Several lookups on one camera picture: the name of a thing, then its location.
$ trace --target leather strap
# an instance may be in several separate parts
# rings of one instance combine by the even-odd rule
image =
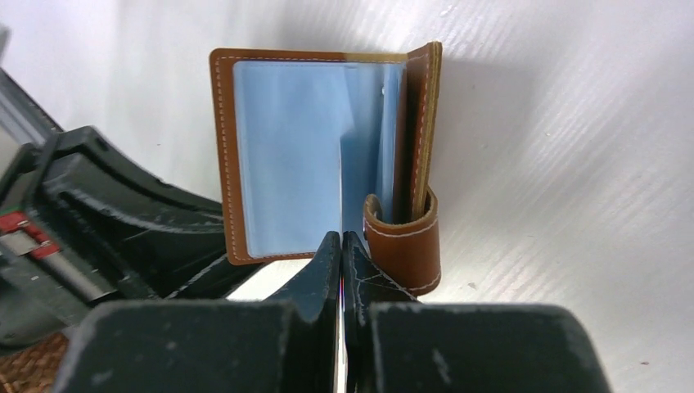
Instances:
[[[381,221],[375,195],[364,203],[364,235],[373,263],[414,296],[433,291],[441,280],[438,213],[439,201],[429,187],[425,214],[407,224]]]

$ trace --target red component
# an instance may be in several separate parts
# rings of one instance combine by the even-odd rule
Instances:
[[[29,222],[20,211],[13,211],[7,213],[6,215],[0,215],[0,231],[2,232],[15,232],[17,229],[21,228],[20,223]]]
[[[29,221],[29,218],[20,211],[13,211],[6,215],[0,216],[0,232],[12,233],[18,230],[23,230],[27,235],[33,238],[40,246],[30,254],[36,259],[42,259],[54,252],[60,251],[60,247],[51,240],[46,233],[43,233],[36,225]]]

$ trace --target wicker basket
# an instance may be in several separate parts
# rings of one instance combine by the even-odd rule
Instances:
[[[56,379],[67,339],[60,333],[18,354],[0,358],[0,393],[46,393]]]

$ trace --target white backdrop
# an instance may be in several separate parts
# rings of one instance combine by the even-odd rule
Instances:
[[[424,300],[563,305],[618,392],[694,391],[693,21],[688,0],[0,0],[3,67],[63,126],[217,200],[211,49],[442,41]]]

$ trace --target leather wallet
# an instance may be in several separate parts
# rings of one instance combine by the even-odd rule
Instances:
[[[442,47],[210,55],[228,258],[309,258],[355,231],[414,295],[440,280],[428,186]]]

